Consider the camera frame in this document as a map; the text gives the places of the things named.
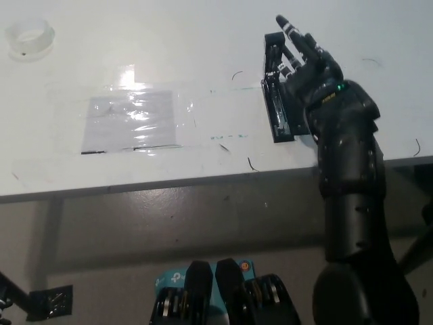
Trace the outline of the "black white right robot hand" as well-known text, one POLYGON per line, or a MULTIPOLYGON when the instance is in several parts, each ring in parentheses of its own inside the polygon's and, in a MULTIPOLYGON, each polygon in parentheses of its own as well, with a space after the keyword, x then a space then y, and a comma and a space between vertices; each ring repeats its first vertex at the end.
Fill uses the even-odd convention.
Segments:
POLYGON ((341 67, 311 34, 302 34, 282 15, 276 16, 276 21, 302 57, 299 61, 284 45, 281 51, 288 63, 278 60, 276 69, 286 78, 288 92, 307 107, 319 96, 326 96, 326 89, 343 80, 341 67))

